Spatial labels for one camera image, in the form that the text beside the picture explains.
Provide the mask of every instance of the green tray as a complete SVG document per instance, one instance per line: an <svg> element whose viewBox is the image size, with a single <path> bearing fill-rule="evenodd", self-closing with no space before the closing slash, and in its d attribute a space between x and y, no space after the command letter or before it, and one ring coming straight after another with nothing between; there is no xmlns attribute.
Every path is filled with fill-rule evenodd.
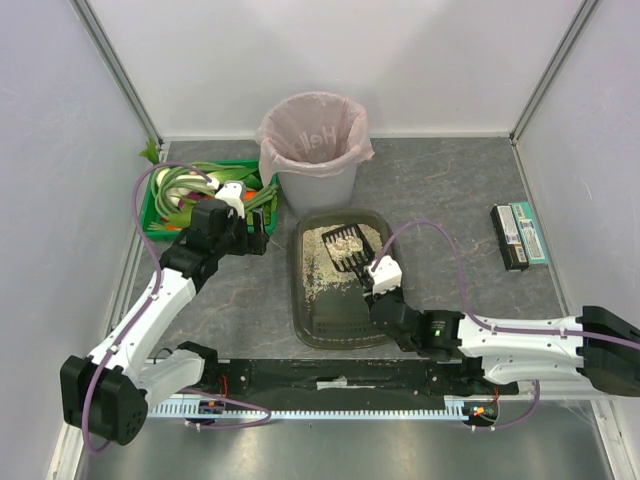
<svg viewBox="0 0 640 480"><path fill-rule="evenodd" d="M257 167L258 159L257 158L245 158L240 160L213 160L215 163L223 164L223 165L242 165L245 167ZM278 183L278 176L274 175L271 179L271 185ZM147 192L144 196L144 202L142 203L142 211L140 214L140 223L142 224L142 229L144 233L147 234L149 239L154 242L172 242L177 236L179 231L174 232L158 232L156 230L148 230L151 222L160 222L160 215L156 210L155 202L153 201L153 196L151 195L151 184L147 185ZM276 228L276 217L277 217L277 207L271 212L271 223L264 226L267 234L273 234L273 231Z"/></svg>

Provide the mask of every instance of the countertop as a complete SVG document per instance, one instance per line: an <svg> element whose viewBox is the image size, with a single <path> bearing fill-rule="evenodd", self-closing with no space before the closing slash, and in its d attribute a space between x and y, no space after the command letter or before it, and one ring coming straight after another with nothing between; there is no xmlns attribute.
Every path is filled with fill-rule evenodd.
<svg viewBox="0 0 640 480"><path fill-rule="evenodd" d="M378 139L375 156L358 168L352 206L376 210L392 228L427 218L451 233L462 253L468 292L478 314L501 318L561 316L547 267L507 272L489 211L526 200L507 138ZM250 141L173 142L169 161L256 158ZM157 347L192 340L235 358L415 358L394 343L351 351L315 350L294 332L286 247L297 219L283 196L263 257L231 257L176 317ZM156 244L158 251L168 244ZM416 309L460 310L449 246L429 227L398 240L404 291ZM152 272L146 252L132 298Z"/></svg>

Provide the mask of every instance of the trash can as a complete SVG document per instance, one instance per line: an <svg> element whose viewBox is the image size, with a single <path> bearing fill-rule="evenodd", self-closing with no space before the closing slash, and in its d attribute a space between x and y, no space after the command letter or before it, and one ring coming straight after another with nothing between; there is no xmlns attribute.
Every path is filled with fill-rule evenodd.
<svg viewBox="0 0 640 480"><path fill-rule="evenodd" d="M256 134L260 176L278 174L298 217L351 201L359 163L373 157L362 105L342 95L294 95L271 109Z"/></svg>

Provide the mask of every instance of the litter scoop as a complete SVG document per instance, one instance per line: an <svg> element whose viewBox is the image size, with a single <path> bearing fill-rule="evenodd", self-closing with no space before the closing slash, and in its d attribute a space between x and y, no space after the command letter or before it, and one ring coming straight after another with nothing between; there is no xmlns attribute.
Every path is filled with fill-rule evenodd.
<svg viewBox="0 0 640 480"><path fill-rule="evenodd" d="M364 267L373 262L373 248L357 223L349 223L322 234L333 266L339 272L354 272L362 281Z"/></svg>

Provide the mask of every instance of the plastic bag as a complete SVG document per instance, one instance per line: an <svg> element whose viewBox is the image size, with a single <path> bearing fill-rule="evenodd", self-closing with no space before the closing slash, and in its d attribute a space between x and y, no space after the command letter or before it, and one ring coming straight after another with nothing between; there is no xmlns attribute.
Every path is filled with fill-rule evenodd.
<svg viewBox="0 0 640 480"><path fill-rule="evenodd" d="M272 108L256 142L265 185L277 172L329 177L373 157L364 107L327 92L294 95Z"/></svg>

